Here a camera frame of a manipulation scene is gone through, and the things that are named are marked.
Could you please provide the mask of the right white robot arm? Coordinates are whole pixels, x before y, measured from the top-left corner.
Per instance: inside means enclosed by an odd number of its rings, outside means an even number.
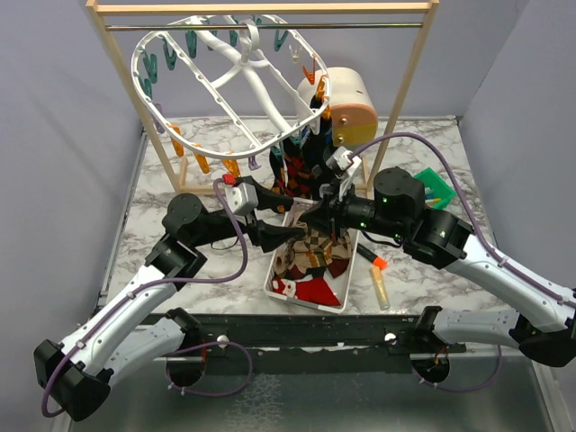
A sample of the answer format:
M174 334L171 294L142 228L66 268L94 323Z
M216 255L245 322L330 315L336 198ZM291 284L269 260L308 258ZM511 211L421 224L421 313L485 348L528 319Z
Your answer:
M415 345L483 343L518 349L543 365L563 367L575 357L575 291L552 283L482 243L480 232L452 213L425 204L425 186L393 167L375 178L372 200L332 185L301 221L333 239L364 230L397 239L420 263L467 279L500 298L496 312L427 307L413 330Z

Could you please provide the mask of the beige brown argyle sock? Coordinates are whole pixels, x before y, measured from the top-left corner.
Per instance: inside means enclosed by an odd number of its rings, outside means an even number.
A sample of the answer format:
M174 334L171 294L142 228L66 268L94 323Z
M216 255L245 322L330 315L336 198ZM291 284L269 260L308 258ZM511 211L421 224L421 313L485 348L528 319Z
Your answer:
M273 262L277 276L299 280L305 275L321 277L328 271L332 278L338 278L347 271L353 252L348 232L332 239L304 222L297 221L293 226L303 229L304 236L289 240L277 251Z

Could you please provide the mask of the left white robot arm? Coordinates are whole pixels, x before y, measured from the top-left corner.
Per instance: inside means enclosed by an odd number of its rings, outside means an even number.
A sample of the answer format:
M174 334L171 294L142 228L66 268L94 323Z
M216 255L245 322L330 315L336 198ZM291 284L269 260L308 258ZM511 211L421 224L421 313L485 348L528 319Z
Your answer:
M298 235L297 229L269 225L258 211L292 208L294 199L264 188L250 176L225 175L213 183L221 208L208 211L193 193L180 193L167 206L164 235L130 282L89 321L59 342L42 341L33 352L43 389L44 417L67 413L81 421L98 410L113 386L155 358L191 354L198 346L199 323L181 308L169 311L149 330L137 326L187 284L211 284L198 277L207 261L199 248L235 238L242 250L239 269L222 277L233 281L248 267L248 245L273 251Z

